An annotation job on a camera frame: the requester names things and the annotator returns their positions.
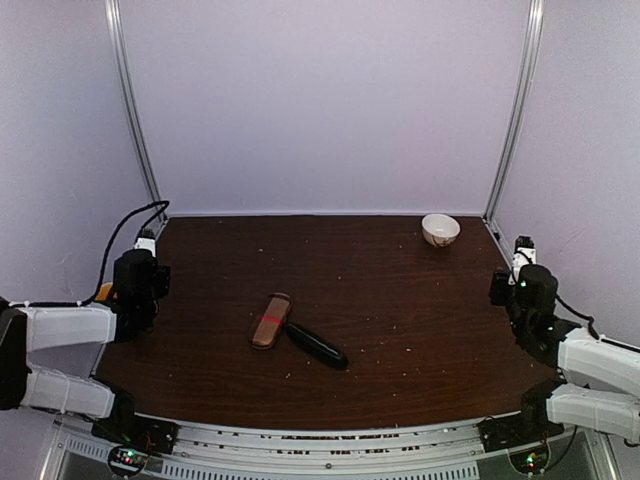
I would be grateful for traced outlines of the tan glasses case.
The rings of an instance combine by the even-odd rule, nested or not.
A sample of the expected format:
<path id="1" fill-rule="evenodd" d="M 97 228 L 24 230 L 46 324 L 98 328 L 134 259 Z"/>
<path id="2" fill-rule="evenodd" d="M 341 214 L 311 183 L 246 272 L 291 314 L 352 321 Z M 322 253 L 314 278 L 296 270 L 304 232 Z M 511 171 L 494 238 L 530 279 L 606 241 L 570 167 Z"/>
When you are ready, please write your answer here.
<path id="1" fill-rule="evenodd" d="M 263 313 L 254 318 L 249 329 L 249 344 L 255 349 L 272 348 L 291 308 L 292 299 L 289 295 L 280 292 L 270 294 Z"/>

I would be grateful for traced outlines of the black glasses case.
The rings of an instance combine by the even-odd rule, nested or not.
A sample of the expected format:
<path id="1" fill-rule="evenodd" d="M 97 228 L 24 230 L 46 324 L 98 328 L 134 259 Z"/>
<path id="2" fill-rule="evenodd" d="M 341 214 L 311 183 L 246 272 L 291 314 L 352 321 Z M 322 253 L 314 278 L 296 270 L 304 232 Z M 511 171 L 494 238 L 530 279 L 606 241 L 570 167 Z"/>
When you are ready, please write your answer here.
<path id="1" fill-rule="evenodd" d="M 285 333 L 299 349 L 322 364 L 338 371 L 345 371 L 348 368 L 347 355 L 308 328 L 297 323 L 288 323 L 285 326 Z"/>

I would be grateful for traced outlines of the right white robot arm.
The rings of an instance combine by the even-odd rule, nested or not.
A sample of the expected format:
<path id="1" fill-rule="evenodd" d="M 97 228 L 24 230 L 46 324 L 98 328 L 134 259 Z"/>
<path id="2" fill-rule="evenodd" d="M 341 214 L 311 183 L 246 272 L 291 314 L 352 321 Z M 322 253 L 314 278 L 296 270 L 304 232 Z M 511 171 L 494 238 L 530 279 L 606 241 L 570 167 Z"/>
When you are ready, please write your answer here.
<path id="1" fill-rule="evenodd" d="M 542 265 L 493 273 L 489 298 L 505 309 L 515 343 L 559 380 L 521 397 L 512 430 L 530 442 L 555 425 L 574 425 L 639 444 L 639 349 L 555 314 L 558 280 Z"/>

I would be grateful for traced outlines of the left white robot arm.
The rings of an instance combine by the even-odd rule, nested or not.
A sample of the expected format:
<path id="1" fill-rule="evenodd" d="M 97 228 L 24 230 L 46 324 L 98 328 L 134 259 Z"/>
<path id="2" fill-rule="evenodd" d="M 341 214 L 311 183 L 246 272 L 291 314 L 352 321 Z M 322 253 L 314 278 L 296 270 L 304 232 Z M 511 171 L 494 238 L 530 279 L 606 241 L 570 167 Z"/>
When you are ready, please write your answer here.
<path id="1" fill-rule="evenodd" d="M 153 327 L 170 286 L 169 267 L 148 249 L 132 249 L 114 263 L 113 280 L 96 298 L 69 304 L 1 303 L 1 408 L 29 407 L 86 417 L 123 444 L 144 433 L 128 392 L 92 378 L 29 362 L 30 353 L 81 344 L 124 343 Z"/>

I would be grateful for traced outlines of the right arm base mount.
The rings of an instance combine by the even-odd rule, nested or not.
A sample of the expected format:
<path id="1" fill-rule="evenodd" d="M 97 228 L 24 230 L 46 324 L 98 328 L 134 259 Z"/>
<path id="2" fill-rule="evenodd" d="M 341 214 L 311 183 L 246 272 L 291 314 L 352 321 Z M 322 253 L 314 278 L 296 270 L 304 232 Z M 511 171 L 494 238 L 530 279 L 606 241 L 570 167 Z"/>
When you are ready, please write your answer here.
<path id="1" fill-rule="evenodd" d="M 511 467 L 532 478 L 549 473 L 569 453 L 578 428 L 561 453 L 552 453 L 550 439 L 565 432 L 562 424 L 549 419 L 546 401 L 565 382 L 545 380 L 526 391 L 520 399 L 520 411 L 503 417 L 487 416 L 476 428 L 486 453 L 509 451 Z"/>

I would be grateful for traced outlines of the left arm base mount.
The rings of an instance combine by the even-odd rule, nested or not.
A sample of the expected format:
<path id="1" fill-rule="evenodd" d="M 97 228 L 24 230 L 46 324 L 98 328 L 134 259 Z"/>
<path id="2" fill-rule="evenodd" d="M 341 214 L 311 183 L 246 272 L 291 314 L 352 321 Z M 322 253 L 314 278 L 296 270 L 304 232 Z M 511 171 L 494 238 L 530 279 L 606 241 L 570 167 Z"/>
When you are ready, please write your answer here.
<path id="1" fill-rule="evenodd" d="M 140 474 L 152 457 L 171 454 L 179 426 L 177 423 L 138 414 L 132 394 L 107 383 L 115 395 L 111 413 L 91 420 L 91 435 L 113 444 L 107 466 L 122 479 Z"/>

